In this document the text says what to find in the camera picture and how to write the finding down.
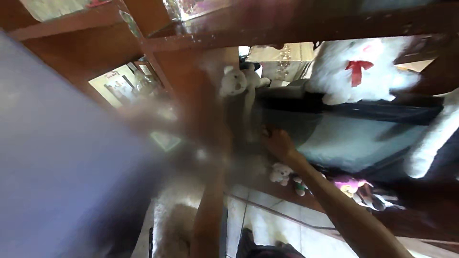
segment person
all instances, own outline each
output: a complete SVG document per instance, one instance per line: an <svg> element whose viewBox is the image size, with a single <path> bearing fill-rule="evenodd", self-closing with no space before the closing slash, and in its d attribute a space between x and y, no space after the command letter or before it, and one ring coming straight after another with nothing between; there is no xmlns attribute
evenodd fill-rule
<svg viewBox="0 0 459 258"><path fill-rule="evenodd" d="M193 226L191 258L216 258L219 252L220 223L224 198L225 165L230 146L223 139L224 165L216 166L214 177L204 191ZM327 216L354 252L361 258L412 258L408 250L375 217L334 187L306 158L296 151L287 132L266 128L264 146L305 181ZM291 245L257 246L249 229L244 229L236 258L301 258Z"/></svg>

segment human arm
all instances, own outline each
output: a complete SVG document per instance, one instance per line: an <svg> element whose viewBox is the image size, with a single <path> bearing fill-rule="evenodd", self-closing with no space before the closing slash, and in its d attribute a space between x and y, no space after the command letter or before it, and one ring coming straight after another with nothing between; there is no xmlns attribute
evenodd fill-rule
<svg viewBox="0 0 459 258"><path fill-rule="evenodd" d="M217 258L223 212L224 173L217 171L202 195L193 225L190 258Z"/></svg>
<svg viewBox="0 0 459 258"><path fill-rule="evenodd" d="M296 151L284 130L262 136L266 147L297 172L349 246L362 258L412 258L408 250L375 217L346 196Z"/></svg>

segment small teddy bear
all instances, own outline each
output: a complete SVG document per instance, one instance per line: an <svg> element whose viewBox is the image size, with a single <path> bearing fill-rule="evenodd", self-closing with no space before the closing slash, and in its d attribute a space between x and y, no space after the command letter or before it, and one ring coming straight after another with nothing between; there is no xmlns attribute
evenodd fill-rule
<svg viewBox="0 0 459 258"><path fill-rule="evenodd" d="M280 182L280 185L287 185L288 180L290 179L290 174L293 173L293 170L282 163L275 163L273 165L273 171L269 175L269 180L271 182Z"/></svg>
<svg viewBox="0 0 459 258"><path fill-rule="evenodd" d="M235 96L247 90L244 99L244 110L242 113L242 123L246 132L247 141L253 141L251 130L252 106L255 101L255 88L267 86L271 83L268 78L260 78L255 72L255 66L249 64L248 69L239 70L233 66L224 68L225 75L222 78L222 85L218 92L221 98Z"/></svg>

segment wooden panel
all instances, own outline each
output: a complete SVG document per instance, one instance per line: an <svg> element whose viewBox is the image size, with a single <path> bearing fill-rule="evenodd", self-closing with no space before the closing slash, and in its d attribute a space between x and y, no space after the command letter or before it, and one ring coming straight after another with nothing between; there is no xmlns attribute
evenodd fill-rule
<svg viewBox="0 0 459 258"><path fill-rule="evenodd" d="M421 72L422 80L410 90L413 93L436 95L450 92L459 84L459 39L455 39L441 55Z"/></svg>
<svg viewBox="0 0 459 258"><path fill-rule="evenodd" d="M404 181L392 188L407 210L387 210L374 215L396 236L459 242L457 183Z"/></svg>
<svg viewBox="0 0 459 258"><path fill-rule="evenodd" d="M12 31L39 23L19 0L2 0L0 8L0 27Z"/></svg>
<svg viewBox="0 0 459 258"><path fill-rule="evenodd" d="M357 1L345 1L349 6ZM451 33L459 29L458 3L361 13L319 1L242 1L153 34L154 51L240 45Z"/></svg>
<svg viewBox="0 0 459 258"><path fill-rule="evenodd" d="M91 28L22 42L77 89L106 108L110 104L88 83L142 56L127 24Z"/></svg>
<svg viewBox="0 0 459 258"><path fill-rule="evenodd" d="M55 35L59 33L114 25L124 22L114 3L108 3L96 8L78 11L62 17L41 22L26 28L19 28L9 33L9 36L22 41Z"/></svg>
<svg viewBox="0 0 459 258"><path fill-rule="evenodd" d="M201 140L209 139L215 113L216 88L225 65L238 65L238 49L157 52L154 57L167 78L175 99L183 107L185 124Z"/></svg>

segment wooden shelf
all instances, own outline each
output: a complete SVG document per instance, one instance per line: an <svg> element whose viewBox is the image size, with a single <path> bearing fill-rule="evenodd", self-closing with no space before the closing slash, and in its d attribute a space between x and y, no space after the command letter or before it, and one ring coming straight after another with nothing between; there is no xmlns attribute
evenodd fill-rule
<svg viewBox="0 0 459 258"><path fill-rule="evenodd" d="M445 33L459 30L459 3L357 12L319 1L242 1L183 23L173 23L149 36L154 51L219 48L240 45L358 39Z"/></svg>
<svg viewBox="0 0 459 258"><path fill-rule="evenodd" d="M87 28L109 26L120 22L123 22L123 19L119 14L118 7L114 3L108 3L67 14L50 21L19 28L8 35L18 41L23 41Z"/></svg>

